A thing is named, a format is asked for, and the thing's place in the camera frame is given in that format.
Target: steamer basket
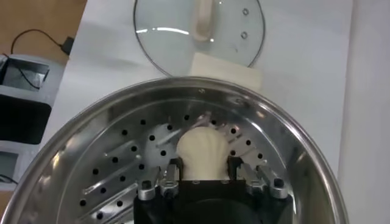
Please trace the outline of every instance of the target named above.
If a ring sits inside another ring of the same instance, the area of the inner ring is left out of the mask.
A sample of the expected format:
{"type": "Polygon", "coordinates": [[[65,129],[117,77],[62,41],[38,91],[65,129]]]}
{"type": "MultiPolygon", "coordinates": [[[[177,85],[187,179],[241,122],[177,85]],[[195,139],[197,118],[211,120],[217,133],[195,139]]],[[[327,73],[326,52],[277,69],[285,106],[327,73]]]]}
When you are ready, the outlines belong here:
{"type": "Polygon", "coordinates": [[[328,164],[294,119],[248,89],[193,77],[122,89],[69,121],[28,168],[2,223],[133,223],[137,178],[164,169],[196,126],[219,130],[231,155],[287,181],[294,203],[281,223],[348,223],[328,164]]]}

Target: white table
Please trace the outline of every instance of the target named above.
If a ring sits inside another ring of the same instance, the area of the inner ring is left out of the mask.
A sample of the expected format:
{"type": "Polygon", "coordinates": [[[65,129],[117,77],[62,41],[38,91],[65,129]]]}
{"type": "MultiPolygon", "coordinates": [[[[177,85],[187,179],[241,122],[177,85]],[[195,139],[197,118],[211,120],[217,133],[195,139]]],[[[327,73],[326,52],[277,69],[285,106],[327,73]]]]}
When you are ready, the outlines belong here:
{"type": "MultiPolygon", "coordinates": [[[[319,144],[339,175],[350,222],[390,223],[389,1],[354,2],[350,45],[352,0],[261,3],[268,33],[255,67],[263,94],[319,144]]],[[[132,4],[88,1],[43,142],[101,97],[163,77],[137,46],[132,4]]]]}

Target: black cable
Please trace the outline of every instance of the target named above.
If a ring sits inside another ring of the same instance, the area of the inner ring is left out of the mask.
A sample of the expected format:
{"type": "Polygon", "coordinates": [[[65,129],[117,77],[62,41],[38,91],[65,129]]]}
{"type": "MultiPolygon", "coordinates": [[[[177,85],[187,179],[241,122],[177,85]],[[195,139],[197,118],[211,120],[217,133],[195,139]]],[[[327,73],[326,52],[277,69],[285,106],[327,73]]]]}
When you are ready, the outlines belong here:
{"type": "Polygon", "coordinates": [[[3,182],[5,182],[5,183],[14,183],[14,184],[16,184],[16,185],[18,185],[18,184],[19,184],[17,181],[15,181],[14,179],[12,179],[12,178],[10,178],[10,177],[8,177],[8,176],[4,175],[4,174],[0,174],[0,177],[2,177],[2,178],[5,178],[5,179],[9,180],[9,182],[5,182],[5,181],[3,181],[3,182]]]}
{"type": "MultiPolygon", "coordinates": [[[[2,55],[6,56],[8,59],[10,59],[10,57],[5,54],[5,53],[2,53],[2,55]]],[[[19,70],[19,72],[22,74],[23,78],[29,83],[29,85],[35,89],[40,89],[40,87],[38,86],[35,86],[34,84],[32,84],[32,82],[30,82],[30,80],[27,78],[27,76],[24,74],[24,72],[22,71],[22,69],[19,68],[18,65],[16,65],[16,63],[14,63],[13,65],[15,65],[15,67],[19,70]]]]}
{"type": "Polygon", "coordinates": [[[28,33],[28,32],[32,32],[32,31],[36,31],[36,32],[40,32],[40,33],[43,33],[45,34],[51,41],[53,41],[53,43],[55,43],[57,46],[59,47],[62,47],[61,44],[59,44],[58,42],[56,42],[52,37],[50,37],[49,34],[47,34],[46,32],[42,31],[42,30],[38,30],[38,29],[29,29],[29,30],[25,30],[21,33],[19,33],[12,41],[12,45],[11,45],[11,54],[13,54],[13,47],[15,47],[15,43],[16,41],[19,39],[19,37],[21,37],[22,35],[24,35],[25,33],[28,33]]]}

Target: white dough ball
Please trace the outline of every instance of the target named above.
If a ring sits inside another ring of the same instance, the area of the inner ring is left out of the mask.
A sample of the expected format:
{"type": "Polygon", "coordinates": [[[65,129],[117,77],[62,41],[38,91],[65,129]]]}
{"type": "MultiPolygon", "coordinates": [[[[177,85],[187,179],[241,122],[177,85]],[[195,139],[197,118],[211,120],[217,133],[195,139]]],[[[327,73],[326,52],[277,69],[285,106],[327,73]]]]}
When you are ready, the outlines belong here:
{"type": "Polygon", "coordinates": [[[177,154],[183,160],[184,180],[228,180],[228,142],[217,130],[196,127],[177,143],[177,154]]]}

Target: metal bracket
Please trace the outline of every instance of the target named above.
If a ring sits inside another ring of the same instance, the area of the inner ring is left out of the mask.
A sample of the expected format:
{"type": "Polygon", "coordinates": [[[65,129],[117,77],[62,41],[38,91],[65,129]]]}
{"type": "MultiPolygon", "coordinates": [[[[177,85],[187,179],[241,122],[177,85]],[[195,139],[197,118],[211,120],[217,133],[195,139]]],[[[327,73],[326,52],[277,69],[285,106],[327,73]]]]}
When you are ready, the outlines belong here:
{"type": "Polygon", "coordinates": [[[155,187],[160,175],[160,167],[149,170],[138,182],[138,198],[141,201],[151,200],[155,197],[155,187]]]}
{"type": "Polygon", "coordinates": [[[264,183],[259,180],[248,163],[242,163],[240,167],[237,168],[237,180],[245,180],[247,191],[250,194],[263,191],[262,186],[264,183]]]}
{"type": "Polygon", "coordinates": [[[242,163],[237,168],[237,179],[246,181],[247,191],[250,194],[264,192],[268,188],[274,198],[284,199],[288,196],[284,180],[267,165],[258,165],[254,171],[249,164],[242,163]]]}
{"type": "Polygon", "coordinates": [[[256,167],[257,176],[269,187],[269,193],[274,198],[283,199],[288,196],[285,181],[278,177],[269,166],[260,164],[256,167]]]}
{"type": "Polygon", "coordinates": [[[176,164],[169,164],[164,179],[160,182],[162,196],[174,197],[179,192],[179,168],[176,164]]]}

